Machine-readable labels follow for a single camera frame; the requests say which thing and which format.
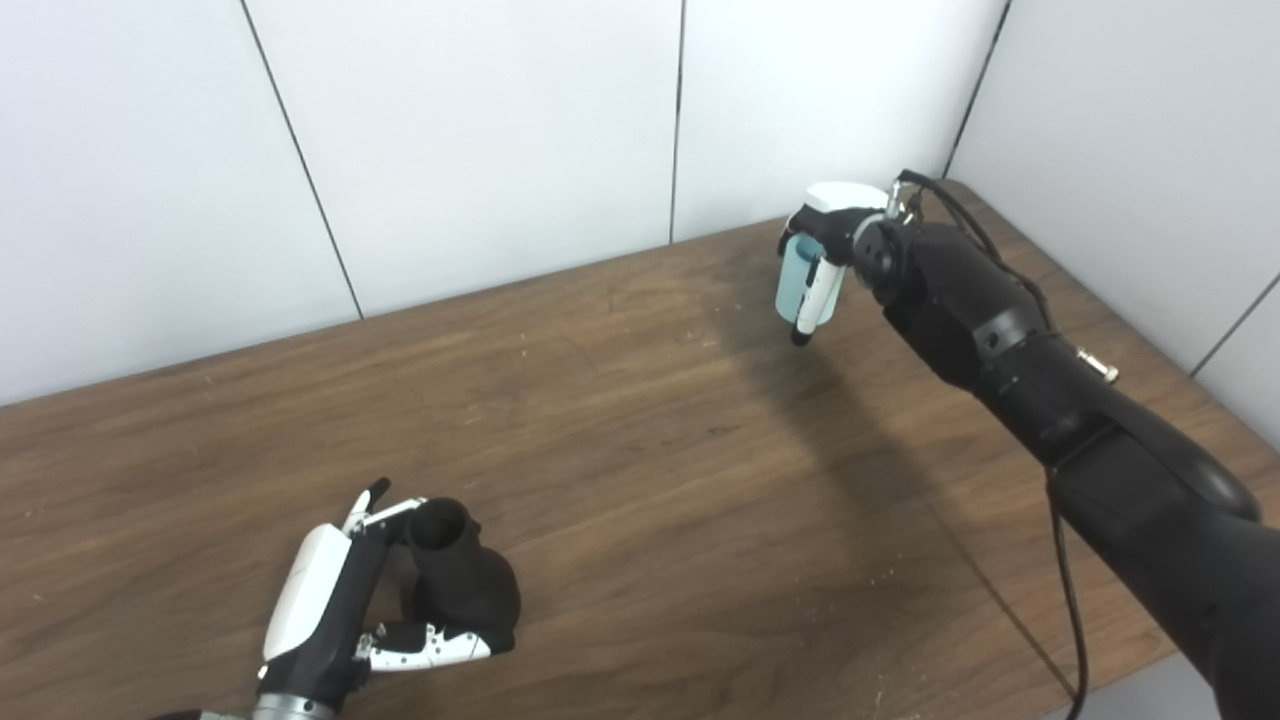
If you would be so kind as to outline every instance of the black cable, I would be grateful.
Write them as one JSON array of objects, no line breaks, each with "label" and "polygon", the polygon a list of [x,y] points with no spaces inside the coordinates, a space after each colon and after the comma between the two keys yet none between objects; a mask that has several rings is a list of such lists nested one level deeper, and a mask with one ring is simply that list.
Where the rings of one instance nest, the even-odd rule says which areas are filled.
[{"label": "black cable", "polygon": [[961,231],[966,229],[965,227],[968,225],[968,229],[972,231],[973,236],[978,238],[978,242],[982,243],[982,249],[987,251],[987,255],[991,255],[997,260],[1000,259],[1000,250],[996,249],[996,243],[991,241],[991,237],[987,234],[987,231],[982,229],[982,225],[979,225],[978,220],[973,218],[973,215],[969,213],[969,209],[961,205],[960,201],[956,200],[955,196],[947,191],[947,188],[942,187],[941,183],[938,183],[929,176],[922,176],[920,173],[916,173],[914,170],[902,170],[897,176],[897,179],[900,182],[909,182],[911,184],[918,184],[920,187],[928,188],[929,192],[936,195],[938,200],[941,200],[942,204],[946,205],[947,211],[951,213],[952,217],[960,215],[960,218],[964,222],[961,223],[957,220],[956,224],[960,225]]},{"label": "black cable", "polygon": [[[960,204],[945,187],[942,187],[937,181],[928,176],[922,176],[911,170],[902,170],[897,177],[901,182],[908,182],[915,184],[920,188],[927,188],[942,202],[955,222],[956,227],[961,233],[969,234],[977,238],[978,247],[986,252],[991,261],[1000,268],[1001,272],[1014,278],[1018,284],[1020,284],[1027,292],[1036,300],[1039,306],[1041,315],[1044,318],[1044,325],[1051,331],[1056,332],[1053,324],[1053,316],[1048,310],[1048,299],[1044,297],[1044,292],[1041,291],[1039,286],[1028,278],[1027,275],[1019,273],[1018,270],[1010,268],[1005,264],[1005,260],[1000,256],[1000,251],[996,249],[996,243],[992,242],[991,236],[987,231],[978,224],[969,209]],[[916,191],[911,202],[919,204],[920,193]],[[919,209],[919,217],[924,218],[923,209]],[[1052,477],[1048,470],[1044,471],[1044,478],[1047,482],[1052,482]],[[1078,670],[1078,678],[1075,680],[1075,694],[1071,696],[1071,710],[1066,714],[1066,720],[1078,720],[1080,712],[1084,711],[1084,700],[1089,694],[1089,651],[1084,644],[1084,621],[1080,619],[1080,606],[1075,600],[1075,583],[1071,580],[1071,564],[1066,556],[1066,537],[1062,530],[1062,515],[1057,511],[1057,505],[1051,497],[1048,501],[1050,510],[1050,527],[1053,533],[1053,552],[1057,556],[1057,573],[1062,579],[1062,597],[1066,601],[1066,615],[1071,623],[1071,635],[1075,641],[1075,665]]]},{"label": "black cable", "polygon": [[[1044,297],[1044,292],[1041,291],[1039,286],[1036,284],[1034,281],[1005,264],[1004,258],[1000,256],[1000,250],[996,247],[996,243],[992,242],[991,236],[988,236],[987,231],[978,224],[978,220],[974,219],[968,208],[956,200],[955,196],[947,191],[947,188],[942,187],[942,184],[928,176],[922,176],[914,170],[902,170],[897,176],[897,179],[900,182],[909,182],[919,188],[927,188],[932,192],[942,202],[942,206],[946,208],[947,214],[951,215],[951,219],[955,222],[960,232],[977,238],[978,247],[982,249],[988,258],[991,258],[991,261],[995,263],[996,266],[1000,268],[1000,270],[1006,275],[1014,278],[1014,281],[1023,286],[1032,299],[1036,300],[1036,305],[1039,306],[1041,316],[1044,318],[1044,327],[1047,327],[1050,332],[1057,332],[1057,327],[1053,324],[1053,315],[1048,310],[1048,299]],[[916,191],[911,201],[918,202],[919,197],[920,193]],[[919,210],[919,217],[923,220],[923,210]]]},{"label": "black cable", "polygon": [[1084,698],[1089,694],[1089,650],[1084,646],[1084,623],[1080,620],[1080,606],[1075,601],[1075,583],[1071,582],[1071,564],[1066,557],[1066,538],[1062,533],[1062,515],[1053,500],[1048,502],[1050,523],[1053,528],[1053,552],[1057,555],[1057,573],[1062,577],[1062,597],[1066,600],[1066,614],[1071,619],[1071,635],[1075,638],[1075,694],[1071,697],[1071,710],[1066,720],[1076,720],[1084,710]]}]

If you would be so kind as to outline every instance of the table surface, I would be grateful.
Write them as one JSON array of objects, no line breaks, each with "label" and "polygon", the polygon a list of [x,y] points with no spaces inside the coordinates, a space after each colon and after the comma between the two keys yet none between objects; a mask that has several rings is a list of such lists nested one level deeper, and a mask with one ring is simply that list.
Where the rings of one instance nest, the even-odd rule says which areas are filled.
[{"label": "table surface", "polygon": [[[1073,341],[1280,511],[1275,454],[988,206]],[[943,217],[934,209],[937,217]],[[797,350],[780,223],[0,409],[9,717],[246,714],[302,536],[379,475],[513,564],[515,652],[343,717],[1027,719],[1074,653],[1038,466],[846,287]],[[1093,674],[1169,641],[1071,538]],[[394,612],[398,559],[371,618]]]}]

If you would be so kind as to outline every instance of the black object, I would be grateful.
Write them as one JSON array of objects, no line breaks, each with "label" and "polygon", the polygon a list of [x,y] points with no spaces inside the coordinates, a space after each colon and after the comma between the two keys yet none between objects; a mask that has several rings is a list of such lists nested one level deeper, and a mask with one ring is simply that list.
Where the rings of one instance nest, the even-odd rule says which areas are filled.
[{"label": "black object", "polygon": [[410,515],[404,538],[421,574],[410,620],[442,628],[445,639],[475,633],[493,655],[516,647],[516,574],[502,555],[480,546],[480,523],[461,502],[428,501]]},{"label": "black object", "polygon": [[1044,465],[1052,505],[1208,680],[1224,720],[1280,717],[1280,530],[1257,500],[1080,361],[1034,286],[961,229],[877,229],[852,265],[895,331]]}]

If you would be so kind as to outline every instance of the robotic hand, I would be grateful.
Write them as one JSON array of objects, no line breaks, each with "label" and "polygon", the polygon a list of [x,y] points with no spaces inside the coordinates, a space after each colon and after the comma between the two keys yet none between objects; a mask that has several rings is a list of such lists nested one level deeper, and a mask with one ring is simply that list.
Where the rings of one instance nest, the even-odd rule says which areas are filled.
[{"label": "robotic hand", "polygon": [[[933,191],[959,227],[908,213],[904,182]],[[1224,720],[1280,717],[1280,530],[1261,523],[1257,500],[1060,336],[1036,284],[946,188],[910,170],[887,193],[815,187],[778,249],[796,234],[820,245],[792,340],[809,341],[831,300],[823,278],[852,266],[916,355],[1044,465],[1053,510],[1208,680]]]},{"label": "robotic hand", "polygon": [[[307,533],[266,630],[252,720],[332,720],[371,673],[428,670],[516,646],[520,589],[511,565],[480,546],[480,524],[456,500],[374,503],[360,493],[339,529]],[[387,555],[407,544],[420,573],[408,620],[364,630]],[[234,720],[198,710],[155,720]]]}]

